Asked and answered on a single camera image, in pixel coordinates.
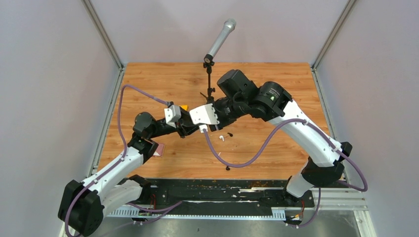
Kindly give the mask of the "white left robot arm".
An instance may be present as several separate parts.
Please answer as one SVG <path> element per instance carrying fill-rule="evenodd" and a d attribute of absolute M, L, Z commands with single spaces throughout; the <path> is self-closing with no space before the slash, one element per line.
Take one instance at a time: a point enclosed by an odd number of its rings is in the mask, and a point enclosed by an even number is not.
<path fill-rule="evenodd" d="M 171 133 L 184 138 L 198 129 L 184 109 L 179 112 L 165 109 L 165 118 L 159 120 L 148 112 L 139 113 L 134 119 L 131 140 L 123 140 L 124 148 L 116 158 L 97 173 L 65 186 L 58 218 L 65 224 L 66 235 L 87 237 L 98 229 L 105 216 L 120 206 L 134 200 L 147 203 L 151 190 L 145 179 L 138 175 L 126 181 L 124 178 L 154 154 L 158 144 L 153 138 Z"/>

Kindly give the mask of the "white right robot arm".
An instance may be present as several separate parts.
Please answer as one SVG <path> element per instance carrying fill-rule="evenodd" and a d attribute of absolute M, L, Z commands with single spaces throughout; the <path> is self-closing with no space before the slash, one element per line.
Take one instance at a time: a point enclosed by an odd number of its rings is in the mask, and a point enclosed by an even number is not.
<path fill-rule="evenodd" d="M 305 167 L 290 177 L 282 192 L 286 205 L 295 206 L 309 189 L 330 185 L 341 178 L 342 161 L 350 154 L 351 144 L 329 137 L 282 86 L 267 81 L 258 87 L 240 70 L 226 72 L 217 85 L 225 97 L 213 104 L 219 124 L 210 126 L 211 131 L 221 130 L 249 115 L 284 131 L 309 155 Z"/>

